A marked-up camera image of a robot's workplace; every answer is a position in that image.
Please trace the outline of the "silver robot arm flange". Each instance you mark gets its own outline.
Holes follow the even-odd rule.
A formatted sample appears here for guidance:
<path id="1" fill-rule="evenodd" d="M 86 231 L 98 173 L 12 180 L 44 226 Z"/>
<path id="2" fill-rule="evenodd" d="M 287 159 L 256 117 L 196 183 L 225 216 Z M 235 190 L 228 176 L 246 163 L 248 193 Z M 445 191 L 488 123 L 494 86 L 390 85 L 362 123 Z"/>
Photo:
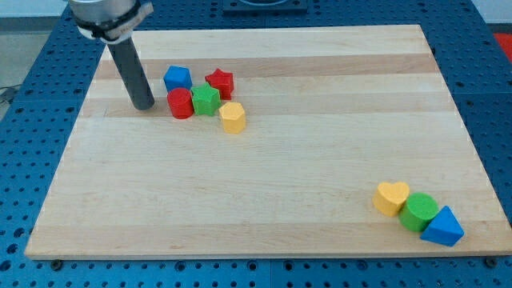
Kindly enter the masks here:
<path id="1" fill-rule="evenodd" d="M 69 0 L 78 31 L 88 39 L 116 45 L 154 12 L 152 2 L 139 0 Z"/>

